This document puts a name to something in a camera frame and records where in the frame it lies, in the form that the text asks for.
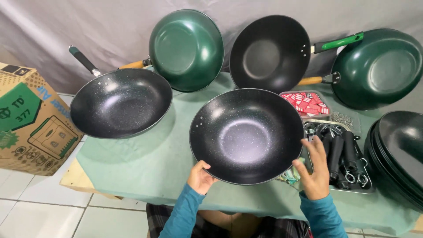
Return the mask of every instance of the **table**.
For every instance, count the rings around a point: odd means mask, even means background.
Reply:
[[[206,89],[174,95],[172,107],[156,127],[145,134],[125,140],[88,138],[77,154],[89,192],[129,197],[153,204],[173,205],[194,165],[188,130],[197,110],[220,93],[234,89],[228,73],[220,73]],[[335,111],[345,108],[332,96],[329,85],[302,86],[323,93]],[[379,111],[360,114],[361,131],[367,132],[380,117]],[[365,133],[361,135],[364,143]],[[70,186],[65,177],[61,184]],[[298,184],[291,187],[279,181],[255,186],[216,183],[200,209],[253,213],[257,216],[302,219]],[[395,235],[414,227],[419,214],[375,192],[371,195],[331,191],[346,227],[372,228]],[[423,230],[421,221],[416,232]]]

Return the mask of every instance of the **wok handle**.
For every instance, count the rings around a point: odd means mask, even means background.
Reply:
[[[339,38],[333,41],[315,43],[314,53],[317,54],[326,50],[338,48],[343,45],[361,41],[363,40],[363,36],[364,36],[364,33],[361,31],[361,32],[355,33],[354,35],[346,36],[346,37]]]
[[[316,84],[321,83],[322,81],[323,77],[305,77],[298,83],[298,85]]]
[[[78,48],[76,48],[75,46],[71,45],[69,46],[69,52],[83,65],[85,66],[85,68],[87,68],[91,74],[93,74],[94,76],[98,77],[101,75],[99,69],[97,67],[94,66],[93,63],[91,63],[91,61],[89,61],[87,59],[87,57],[85,57],[84,54],[82,54],[82,52],[79,51]]]
[[[144,68],[146,65],[143,64],[143,61],[137,61],[134,63],[126,64],[121,66],[119,69],[127,69],[127,68]]]

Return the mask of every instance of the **wok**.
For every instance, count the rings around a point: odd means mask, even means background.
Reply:
[[[360,41],[363,33],[330,42],[315,43],[295,19],[271,15],[249,24],[235,40],[229,69],[238,88],[255,88],[281,93],[300,82],[311,53]]]
[[[252,185],[291,168],[301,154],[304,125],[281,96],[261,89],[236,89],[206,103],[192,120],[194,157],[211,165],[219,180]]]
[[[172,103],[172,89],[146,69],[118,69],[104,75],[74,46],[70,53],[96,76],[75,95],[71,120],[97,138],[122,138],[154,126]]]
[[[163,17],[154,27],[149,59],[122,68],[152,65],[173,89],[194,92],[213,82],[225,50],[219,28],[204,13],[183,9]]]
[[[339,53],[332,75],[305,78],[298,85],[332,83],[333,92],[346,106],[380,108],[400,100],[418,84],[422,53],[416,39],[398,30],[366,31],[362,41]]]

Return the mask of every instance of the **green wok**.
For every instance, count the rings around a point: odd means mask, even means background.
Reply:
[[[204,13],[183,9],[171,12],[154,27],[149,59],[122,68],[152,65],[170,86],[181,92],[207,87],[219,74],[225,50],[216,24]]]
[[[423,75],[422,53],[416,39],[398,30],[366,31],[362,41],[339,53],[331,75],[305,78],[299,85],[331,83],[346,106],[380,108],[400,100],[418,84]]]

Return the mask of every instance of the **gray backdrop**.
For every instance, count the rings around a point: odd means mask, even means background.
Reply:
[[[238,33],[271,14],[297,19],[311,42],[375,28],[394,28],[423,42],[421,0],[0,0],[0,42],[37,68],[59,92],[76,93],[92,75],[68,52],[77,46],[102,72],[144,59],[150,32],[164,15],[200,10],[218,25],[226,60]],[[330,71],[335,51],[312,57],[306,76]],[[411,110],[423,102],[422,83],[384,110]],[[423,112],[423,106],[414,111]]]

